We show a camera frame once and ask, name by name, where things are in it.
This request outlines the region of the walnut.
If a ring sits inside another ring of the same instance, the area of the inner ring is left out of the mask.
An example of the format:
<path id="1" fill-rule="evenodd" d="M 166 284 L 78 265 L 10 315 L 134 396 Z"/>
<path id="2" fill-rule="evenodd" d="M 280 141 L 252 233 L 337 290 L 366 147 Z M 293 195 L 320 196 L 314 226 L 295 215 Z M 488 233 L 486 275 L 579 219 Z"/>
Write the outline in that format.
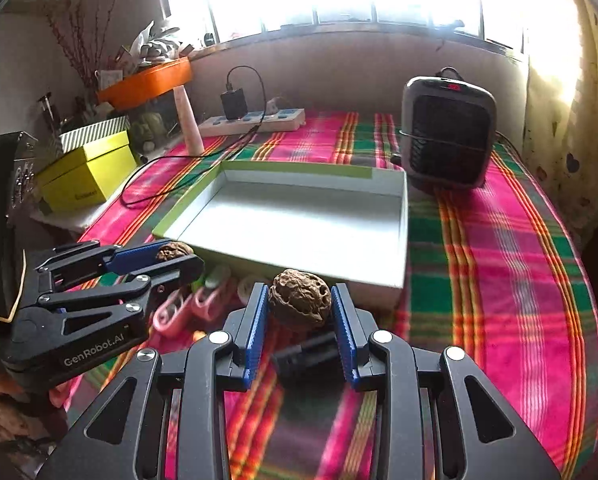
<path id="1" fill-rule="evenodd" d="M 272 315 L 294 332 L 322 327 L 331 314 L 331 290 L 319 276 L 286 269 L 273 278 L 267 294 Z"/>
<path id="2" fill-rule="evenodd" d="M 171 240 L 171 242 L 159 247 L 156 260 L 158 262 L 165 262 L 191 255 L 194 255 L 194 249 L 191 246 L 178 240 Z"/>

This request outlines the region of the pink white clip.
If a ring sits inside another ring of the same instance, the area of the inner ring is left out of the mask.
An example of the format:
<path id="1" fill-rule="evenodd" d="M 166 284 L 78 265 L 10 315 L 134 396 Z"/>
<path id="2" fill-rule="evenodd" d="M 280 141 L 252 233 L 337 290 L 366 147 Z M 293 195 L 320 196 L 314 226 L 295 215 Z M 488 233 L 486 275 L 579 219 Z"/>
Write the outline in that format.
<path id="1" fill-rule="evenodd" d="M 157 332 L 167 338 L 175 338 L 183 333 L 193 317 L 193 294 L 177 289 L 157 307 L 153 317 L 153 326 Z"/>
<path id="2" fill-rule="evenodd" d="M 229 305 L 235 294 L 236 278 L 225 264 L 214 266 L 203 281 L 203 286 L 193 295 L 192 312 L 196 318 L 211 322 L 216 320 Z"/>

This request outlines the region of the black battery charger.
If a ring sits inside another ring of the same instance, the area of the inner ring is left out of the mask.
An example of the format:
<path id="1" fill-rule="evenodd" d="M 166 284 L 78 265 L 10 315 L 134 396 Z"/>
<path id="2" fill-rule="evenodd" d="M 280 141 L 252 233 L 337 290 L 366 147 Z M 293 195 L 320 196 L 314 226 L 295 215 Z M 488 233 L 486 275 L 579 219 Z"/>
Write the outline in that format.
<path id="1" fill-rule="evenodd" d="M 327 332 L 275 352 L 272 362 L 279 377 L 298 380 L 339 362 L 336 336 Z"/>

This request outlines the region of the white round spool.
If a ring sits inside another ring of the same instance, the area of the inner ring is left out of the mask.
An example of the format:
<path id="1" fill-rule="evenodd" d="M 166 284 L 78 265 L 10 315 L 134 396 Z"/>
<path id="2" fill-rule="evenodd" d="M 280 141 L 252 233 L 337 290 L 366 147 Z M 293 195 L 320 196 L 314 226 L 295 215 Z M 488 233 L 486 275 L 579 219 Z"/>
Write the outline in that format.
<path id="1" fill-rule="evenodd" d="M 238 299 L 243 306 L 247 306 L 252 289 L 257 283 L 269 284 L 270 281 L 261 275 L 248 274 L 238 282 L 236 292 Z"/>

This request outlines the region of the white green-edged tray box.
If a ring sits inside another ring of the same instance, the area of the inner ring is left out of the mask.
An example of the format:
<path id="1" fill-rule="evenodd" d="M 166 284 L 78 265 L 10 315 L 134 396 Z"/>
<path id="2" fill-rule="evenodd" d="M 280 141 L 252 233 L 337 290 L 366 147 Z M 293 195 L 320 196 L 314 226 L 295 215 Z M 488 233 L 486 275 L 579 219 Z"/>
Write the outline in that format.
<path id="1" fill-rule="evenodd" d="M 221 162 L 154 228 L 239 275 L 285 269 L 345 283 L 362 307 L 400 301 L 407 177 L 395 169 L 307 162 Z"/>

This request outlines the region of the yellow green box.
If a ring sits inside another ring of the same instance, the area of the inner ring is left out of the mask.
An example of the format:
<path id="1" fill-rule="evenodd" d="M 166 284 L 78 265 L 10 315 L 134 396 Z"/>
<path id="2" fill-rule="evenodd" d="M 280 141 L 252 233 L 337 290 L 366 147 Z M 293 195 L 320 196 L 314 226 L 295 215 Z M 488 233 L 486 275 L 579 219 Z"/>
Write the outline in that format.
<path id="1" fill-rule="evenodd" d="M 64 154 L 36 183 L 52 212 L 74 211 L 105 203 L 135 168 L 128 133 L 120 131 Z"/>

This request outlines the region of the striped white green box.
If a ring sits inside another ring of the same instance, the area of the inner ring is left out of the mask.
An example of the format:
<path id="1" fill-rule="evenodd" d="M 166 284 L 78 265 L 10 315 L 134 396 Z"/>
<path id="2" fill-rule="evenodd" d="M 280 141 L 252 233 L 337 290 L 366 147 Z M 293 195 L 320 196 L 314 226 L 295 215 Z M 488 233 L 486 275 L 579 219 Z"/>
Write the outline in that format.
<path id="1" fill-rule="evenodd" d="M 87 143 L 104 139 L 106 136 L 126 131 L 130 126 L 131 122 L 128 116 L 119 116 L 61 133 L 59 140 L 62 154 L 81 148 Z"/>

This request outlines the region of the pink white lotion tube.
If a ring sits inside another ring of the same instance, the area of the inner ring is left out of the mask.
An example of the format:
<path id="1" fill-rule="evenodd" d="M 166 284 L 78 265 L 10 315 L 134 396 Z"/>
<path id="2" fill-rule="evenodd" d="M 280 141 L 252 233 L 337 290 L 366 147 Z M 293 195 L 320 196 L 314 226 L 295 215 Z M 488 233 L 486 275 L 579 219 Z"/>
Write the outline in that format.
<path id="1" fill-rule="evenodd" d="M 187 153 L 191 156 L 202 155 L 205 146 L 203 145 L 203 138 L 200 136 L 191 101 L 188 99 L 185 87 L 175 87 L 173 89 L 173 96 Z"/>

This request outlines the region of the plaid pink green bedspread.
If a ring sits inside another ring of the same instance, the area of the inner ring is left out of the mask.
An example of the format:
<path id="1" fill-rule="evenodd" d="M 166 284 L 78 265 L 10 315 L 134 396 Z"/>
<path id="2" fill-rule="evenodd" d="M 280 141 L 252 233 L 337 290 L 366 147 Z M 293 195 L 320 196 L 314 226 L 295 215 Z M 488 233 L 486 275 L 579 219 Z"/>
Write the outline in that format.
<path id="1" fill-rule="evenodd" d="M 572 241 L 511 149 L 472 192 L 409 193 L 404 290 L 378 323 L 415 347 L 462 347 L 575 478 L 598 444 L 598 310 Z M 264 363 L 226 400 L 237 479 L 364 479 L 374 393 L 335 372 L 283 387 Z"/>

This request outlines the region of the black charger adapter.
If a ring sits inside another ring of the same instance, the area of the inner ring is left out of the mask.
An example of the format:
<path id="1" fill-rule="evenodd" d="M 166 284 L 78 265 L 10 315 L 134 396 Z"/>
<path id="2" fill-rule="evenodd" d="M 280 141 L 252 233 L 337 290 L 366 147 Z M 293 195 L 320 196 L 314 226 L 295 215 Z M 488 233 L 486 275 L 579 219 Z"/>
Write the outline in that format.
<path id="1" fill-rule="evenodd" d="M 226 90 L 221 94 L 224 116 L 227 120 L 241 119 L 248 114 L 243 89 Z"/>

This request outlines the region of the white power strip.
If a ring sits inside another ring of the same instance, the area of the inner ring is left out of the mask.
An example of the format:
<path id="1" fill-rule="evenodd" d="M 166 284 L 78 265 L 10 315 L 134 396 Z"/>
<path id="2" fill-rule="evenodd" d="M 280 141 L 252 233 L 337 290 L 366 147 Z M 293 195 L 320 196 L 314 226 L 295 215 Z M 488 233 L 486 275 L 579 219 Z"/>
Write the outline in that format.
<path id="1" fill-rule="evenodd" d="M 210 117 L 198 125 L 203 138 L 206 136 L 242 136 L 254 126 L 259 132 L 296 131 L 305 124 L 303 108 L 282 108 L 275 114 L 265 115 L 261 112 L 250 112 L 239 119 L 227 119 L 225 116 Z"/>

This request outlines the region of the white plug in strip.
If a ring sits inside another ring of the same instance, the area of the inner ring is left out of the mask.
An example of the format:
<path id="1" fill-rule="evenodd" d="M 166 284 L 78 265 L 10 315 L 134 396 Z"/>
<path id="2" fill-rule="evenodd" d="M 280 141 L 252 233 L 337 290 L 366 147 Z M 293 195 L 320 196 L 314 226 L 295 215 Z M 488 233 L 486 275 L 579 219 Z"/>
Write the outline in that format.
<path id="1" fill-rule="evenodd" d="M 276 114 L 283 107 L 284 102 L 285 99 L 282 96 L 275 96 L 274 98 L 269 99 L 267 104 L 265 104 L 265 114 Z"/>

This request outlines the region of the orange tray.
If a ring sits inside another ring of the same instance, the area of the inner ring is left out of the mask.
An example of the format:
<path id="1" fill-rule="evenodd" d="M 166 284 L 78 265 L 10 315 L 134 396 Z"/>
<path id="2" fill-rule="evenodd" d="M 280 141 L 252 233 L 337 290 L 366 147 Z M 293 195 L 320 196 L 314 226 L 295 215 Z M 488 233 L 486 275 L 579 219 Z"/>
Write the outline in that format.
<path id="1" fill-rule="evenodd" d="M 124 112 L 156 99 L 175 87 L 183 86 L 192 79 L 191 61 L 179 58 L 147 68 L 99 91 L 97 101 L 99 104 L 109 103 L 118 112 Z"/>

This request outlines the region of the white artificial flowers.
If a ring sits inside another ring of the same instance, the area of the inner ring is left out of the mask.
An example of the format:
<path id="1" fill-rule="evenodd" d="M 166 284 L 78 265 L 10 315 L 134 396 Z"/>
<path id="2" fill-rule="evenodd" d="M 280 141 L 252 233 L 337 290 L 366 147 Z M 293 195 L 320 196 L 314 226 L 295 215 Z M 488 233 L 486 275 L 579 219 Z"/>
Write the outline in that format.
<path id="1" fill-rule="evenodd" d="M 134 39 L 130 55 L 139 64 L 161 64 L 179 58 L 186 44 L 172 18 L 150 22 Z"/>

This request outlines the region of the grey black space heater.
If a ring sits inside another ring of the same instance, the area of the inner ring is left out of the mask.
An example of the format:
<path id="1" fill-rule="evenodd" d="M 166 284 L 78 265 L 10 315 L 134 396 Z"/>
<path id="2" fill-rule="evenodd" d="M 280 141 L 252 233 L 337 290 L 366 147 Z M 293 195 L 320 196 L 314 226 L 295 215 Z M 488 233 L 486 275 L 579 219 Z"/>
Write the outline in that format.
<path id="1" fill-rule="evenodd" d="M 398 150 L 390 161 L 424 185 L 480 188 L 497 129 L 497 101 L 452 66 L 404 86 Z"/>

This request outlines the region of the dried red branches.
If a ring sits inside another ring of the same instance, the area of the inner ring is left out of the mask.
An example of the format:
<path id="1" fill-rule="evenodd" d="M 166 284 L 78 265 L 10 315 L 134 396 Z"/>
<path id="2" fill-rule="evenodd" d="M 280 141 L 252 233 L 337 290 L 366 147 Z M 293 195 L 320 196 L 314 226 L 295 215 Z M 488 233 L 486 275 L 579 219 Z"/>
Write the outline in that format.
<path id="1" fill-rule="evenodd" d="M 117 2 L 95 0 L 91 22 L 85 0 L 59 0 L 45 8 L 45 20 L 57 46 L 90 94 L 98 90 L 95 73 L 105 64 L 106 42 Z"/>

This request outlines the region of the yellow patterned curtain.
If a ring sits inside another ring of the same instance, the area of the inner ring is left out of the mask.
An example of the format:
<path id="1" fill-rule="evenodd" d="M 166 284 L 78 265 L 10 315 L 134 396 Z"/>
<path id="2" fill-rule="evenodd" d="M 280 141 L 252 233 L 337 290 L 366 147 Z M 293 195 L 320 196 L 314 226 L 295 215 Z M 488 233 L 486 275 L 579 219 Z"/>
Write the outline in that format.
<path id="1" fill-rule="evenodd" d="M 579 245 L 598 227 L 598 14 L 589 0 L 539 0 L 523 158 Z"/>

